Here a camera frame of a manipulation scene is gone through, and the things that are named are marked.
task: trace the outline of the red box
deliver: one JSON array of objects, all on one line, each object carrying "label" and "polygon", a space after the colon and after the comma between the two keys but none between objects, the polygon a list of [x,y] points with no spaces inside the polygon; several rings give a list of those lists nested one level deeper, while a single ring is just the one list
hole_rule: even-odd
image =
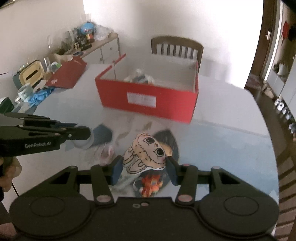
[{"label": "red box", "polygon": [[[136,69],[153,85],[124,82]],[[178,57],[121,56],[95,78],[102,105],[190,123],[198,97],[198,62]]]}]

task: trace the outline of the white cabinet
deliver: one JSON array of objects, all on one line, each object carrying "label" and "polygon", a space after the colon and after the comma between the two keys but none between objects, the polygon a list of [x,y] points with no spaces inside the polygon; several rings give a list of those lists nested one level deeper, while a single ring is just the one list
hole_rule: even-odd
[{"label": "white cabinet", "polygon": [[277,97],[279,97],[279,95],[281,94],[283,87],[284,87],[284,82],[278,76],[276,78],[276,82],[274,83],[274,86],[272,87],[272,89],[274,90],[274,93],[277,95]]},{"label": "white cabinet", "polygon": [[276,72],[272,69],[267,77],[267,83],[272,88],[274,93],[279,97],[281,94],[281,91],[284,87],[284,82],[281,80],[281,78],[277,75]]},{"label": "white cabinet", "polygon": [[103,45],[101,49],[102,49],[102,55],[105,63],[108,61],[112,63],[113,60],[116,60],[119,58],[119,49],[118,49],[118,43],[116,39]]},{"label": "white cabinet", "polygon": [[274,70],[272,69],[267,77],[267,83],[269,84],[269,86],[272,88],[276,82],[278,75],[276,74],[276,72],[274,72]]},{"label": "white cabinet", "polygon": [[292,100],[288,106],[292,115],[296,117],[296,94],[292,97]]},{"label": "white cabinet", "polygon": [[294,61],[289,77],[286,81],[286,84],[283,88],[283,91],[281,93],[284,101],[286,104],[289,106],[293,96],[295,95],[296,92],[296,61]]},{"label": "white cabinet", "polygon": [[101,49],[99,48],[91,52],[83,58],[83,61],[87,62],[88,64],[102,64],[103,58],[101,54]]},{"label": "white cabinet", "polygon": [[120,57],[117,38],[114,38],[111,41],[108,41],[108,39],[95,41],[92,45],[92,48],[86,50],[86,56],[83,57],[83,60],[88,64],[112,64],[114,60],[117,60]]}]

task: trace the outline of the human hand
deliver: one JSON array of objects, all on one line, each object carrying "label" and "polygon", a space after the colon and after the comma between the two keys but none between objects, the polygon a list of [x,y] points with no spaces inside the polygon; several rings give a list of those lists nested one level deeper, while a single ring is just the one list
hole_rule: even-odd
[{"label": "human hand", "polygon": [[[3,164],[4,159],[0,157],[0,165]],[[22,166],[20,165],[18,159],[13,157],[13,161],[10,166],[4,170],[4,175],[0,177],[0,187],[2,187],[3,192],[8,192],[11,189],[12,179],[17,177],[22,171]]]}]

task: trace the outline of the small figurine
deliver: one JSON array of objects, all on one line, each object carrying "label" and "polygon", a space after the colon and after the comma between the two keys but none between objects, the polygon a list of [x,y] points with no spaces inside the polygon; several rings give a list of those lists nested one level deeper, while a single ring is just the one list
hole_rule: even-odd
[{"label": "small figurine", "polygon": [[139,189],[142,197],[150,197],[152,194],[156,194],[163,186],[163,182],[160,181],[160,175],[147,175],[142,178],[143,187]]},{"label": "small figurine", "polygon": [[78,50],[79,49],[79,43],[74,43],[74,49]]}]

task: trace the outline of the chair backrest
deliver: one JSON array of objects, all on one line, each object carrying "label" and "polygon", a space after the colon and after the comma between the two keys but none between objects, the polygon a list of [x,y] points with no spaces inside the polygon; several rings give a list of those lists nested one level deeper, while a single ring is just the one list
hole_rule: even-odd
[{"label": "chair backrest", "polygon": [[296,240],[296,142],[276,158],[279,173],[280,216],[275,237],[279,241]]},{"label": "chair backrest", "polygon": [[[200,69],[200,63],[202,60],[202,53],[203,53],[203,46],[194,40],[182,38],[182,37],[175,37],[175,36],[158,36],[151,39],[151,49],[153,54],[157,54],[157,45],[161,45],[161,55],[164,54],[164,45],[168,45],[166,49],[166,55],[170,55],[172,52],[172,56],[176,56],[176,50],[178,49],[179,52],[177,53],[178,57],[184,58],[191,58],[193,59],[194,50],[197,51],[197,61],[198,61],[198,70]],[[184,55],[182,55],[182,49],[185,47]]]}]

